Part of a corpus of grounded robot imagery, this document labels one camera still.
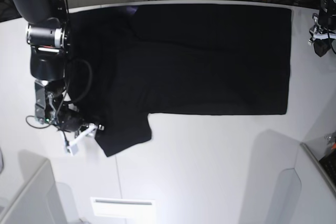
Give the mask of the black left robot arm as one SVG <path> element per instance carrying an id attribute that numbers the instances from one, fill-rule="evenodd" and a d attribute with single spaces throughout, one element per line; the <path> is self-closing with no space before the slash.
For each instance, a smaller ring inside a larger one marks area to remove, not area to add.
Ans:
<path id="1" fill-rule="evenodd" d="M 320 0 L 319 13 L 313 13 L 313 26 L 309 45 L 313 45 L 317 56 L 323 57 L 329 50 L 335 54 L 335 0 Z"/>

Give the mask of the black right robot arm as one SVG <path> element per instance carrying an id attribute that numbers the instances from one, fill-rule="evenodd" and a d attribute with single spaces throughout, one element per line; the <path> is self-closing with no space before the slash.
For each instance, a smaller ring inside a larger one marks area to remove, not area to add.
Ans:
<path id="1" fill-rule="evenodd" d="M 70 108 L 89 92 L 93 70 L 88 61 L 71 56 L 71 23 L 68 0 L 12 0 L 27 22 L 26 41 L 30 46 L 30 73 L 35 78 L 35 120 L 61 132 L 70 150 L 86 136 L 104 127 L 87 121 Z M 67 101 L 76 63 L 88 68 L 88 82 L 79 97 Z"/>

